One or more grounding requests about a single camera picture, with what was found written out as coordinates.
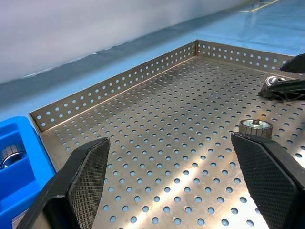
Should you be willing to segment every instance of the perforated metal sheet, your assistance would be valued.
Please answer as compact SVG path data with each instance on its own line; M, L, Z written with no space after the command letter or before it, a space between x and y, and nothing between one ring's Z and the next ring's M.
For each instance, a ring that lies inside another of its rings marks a hole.
M303 166L302 103L257 96L270 74L195 56L41 134L60 168L109 137L107 183L93 228L267 228L230 131L260 118Z
M225 61L272 74L280 74L289 78L299 79L302 77L302 74L279 71L280 66L291 59L292 56L200 40L197 41L196 47L196 54L203 57Z
M195 46L196 41L186 44L115 77L33 111L30 115L38 130L40 132L46 131L140 82L188 60L195 56Z

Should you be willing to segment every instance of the blue plastic bin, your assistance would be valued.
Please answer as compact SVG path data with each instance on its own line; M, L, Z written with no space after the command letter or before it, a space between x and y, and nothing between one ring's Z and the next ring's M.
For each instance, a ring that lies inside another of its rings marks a hole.
M35 130L25 117L0 122L0 151L23 144L27 157L0 170L0 228L11 229L12 219L28 209L55 170Z

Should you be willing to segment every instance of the metal part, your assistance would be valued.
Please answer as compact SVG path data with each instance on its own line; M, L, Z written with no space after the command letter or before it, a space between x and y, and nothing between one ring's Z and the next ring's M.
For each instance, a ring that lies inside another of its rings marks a hole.
M278 76L272 75L272 76L269 76L266 78L265 83L267 86L271 86L271 85L277 84L278 82L282 82L282 81L286 81L286 79L283 77L278 77Z
M272 125L259 119L246 119L239 123L239 133L272 138Z
M65 114L69 107L75 111L80 102L89 104L87 95L93 96L97 87L71 95L67 107L63 99L31 113L57 169L78 145L101 136L111 139L107 183L93 229L176 228L179 223L180 228L200 228L202 224L211 229L224 225L267 228L248 193L230 142L230 132L238 131L239 120L272 123L273 138L305 165L304 157L296 155L303 155L305 104L277 104L257 96L267 76L281 74L272 68L277 65L274 59L279 62L287 56L204 41L197 41L196 48L197 56L192 56L192 46L170 52L169 58L188 54L190 58L124 92L101 98L100 104L82 113L63 117L56 126L50 122L51 115L59 114L56 107L61 106ZM258 56L260 66L249 63L258 61ZM124 76L128 74L115 76L104 85L119 80L116 87L122 86Z
M7 168L26 156L27 154L22 144L7 146L0 154L0 169Z

